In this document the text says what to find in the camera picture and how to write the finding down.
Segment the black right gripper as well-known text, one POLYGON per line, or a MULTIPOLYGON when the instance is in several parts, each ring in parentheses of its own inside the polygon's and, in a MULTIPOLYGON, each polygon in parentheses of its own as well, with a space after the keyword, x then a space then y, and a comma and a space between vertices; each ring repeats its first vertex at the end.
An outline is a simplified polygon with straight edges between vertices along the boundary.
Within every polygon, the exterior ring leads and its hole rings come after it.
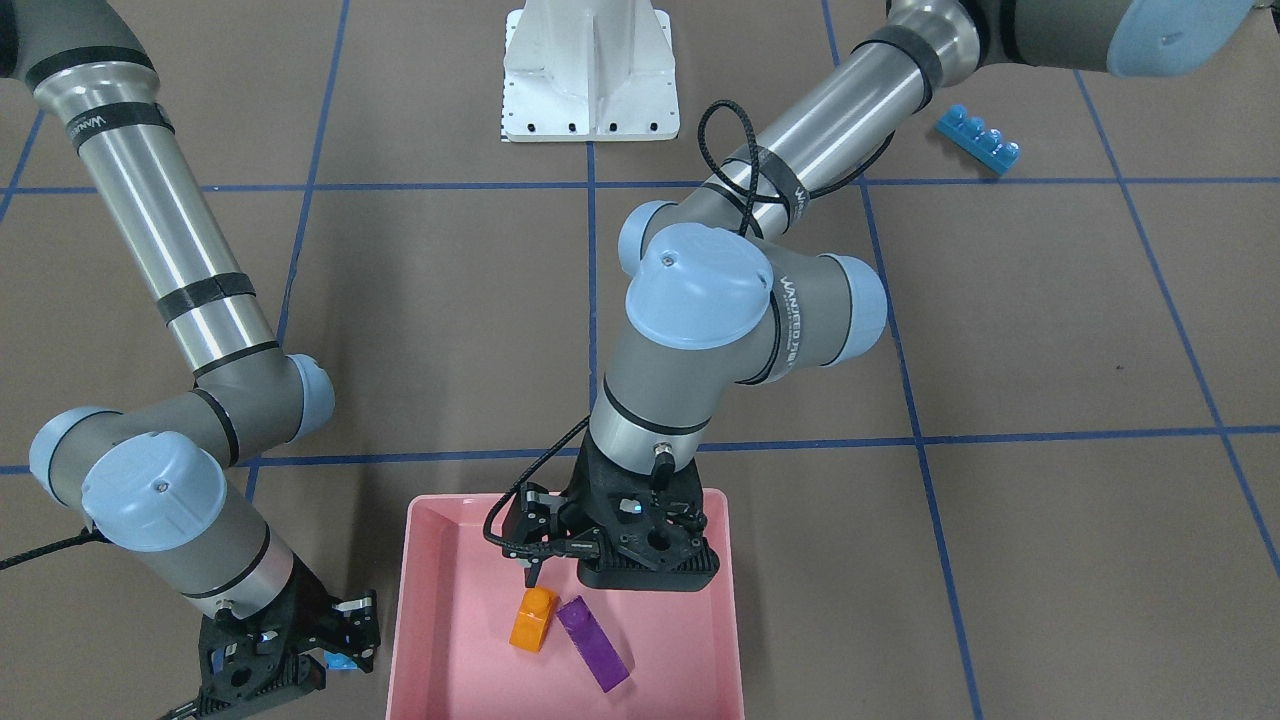
POLYGON ((255 615, 237 620, 219 610, 202 620, 201 687, 189 715, 244 719, 324 689, 326 670, 308 653, 315 648, 371 673, 380 643, 375 591, 343 601, 297 566, 282 593, 255 615))

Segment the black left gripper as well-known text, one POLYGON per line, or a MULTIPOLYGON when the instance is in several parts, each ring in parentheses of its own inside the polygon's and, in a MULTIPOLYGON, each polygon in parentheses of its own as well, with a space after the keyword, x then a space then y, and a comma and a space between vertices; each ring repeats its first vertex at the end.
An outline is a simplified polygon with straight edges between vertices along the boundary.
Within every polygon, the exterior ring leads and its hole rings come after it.
POLYGON ((568 486, 559 493, 531 480, 570 442, 544 451, 492 506, 484 537, 524 566, 524 585, 538 584, 549 559, 576 559, 577 578, 604 591, 698 592, 721 569, 705 537, 709 518, 698 465, 675 466, 666 446, 650 454, 649 471, 609 460, 585 437, 568 486))

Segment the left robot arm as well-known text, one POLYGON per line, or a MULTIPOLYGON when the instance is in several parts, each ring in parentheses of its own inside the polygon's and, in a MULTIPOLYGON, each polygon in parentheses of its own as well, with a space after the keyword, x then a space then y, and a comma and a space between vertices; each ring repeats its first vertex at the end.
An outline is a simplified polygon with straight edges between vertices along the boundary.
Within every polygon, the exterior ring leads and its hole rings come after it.
POLYGON ((1001 63, 1184 76, 1240 27, 1248 1, 890 1, 884 24, 680 202, 635 208, 618 237, 626 327, 599 378, 566 489, 524 473, 486 515, 488 542, 534 587, 575 559, 607 591, 703 589, 719 559, 704 537, 695 464, 726 389, 833 366, 873 347, 888 300, 878 273, 781 238, 813 202, 865 173, 938 91, 1001 63))

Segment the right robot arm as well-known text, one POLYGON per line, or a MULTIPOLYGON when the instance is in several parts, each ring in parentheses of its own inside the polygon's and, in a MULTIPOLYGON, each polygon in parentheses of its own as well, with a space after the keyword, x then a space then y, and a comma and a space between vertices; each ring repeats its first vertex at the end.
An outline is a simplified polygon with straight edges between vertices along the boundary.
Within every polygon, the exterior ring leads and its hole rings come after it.
MULTIPOLYGON (((276 324, 347 1, 124 1, 161 104, 276 324)), ((131 409, 191 375, 61 123, 3 82, 3 555, 72 536, 26 470, 37 429, 131 409)), ((3 573, 5 719, 154 719, 198 685, 198 614, 128 553, 90 543, 3 573)))

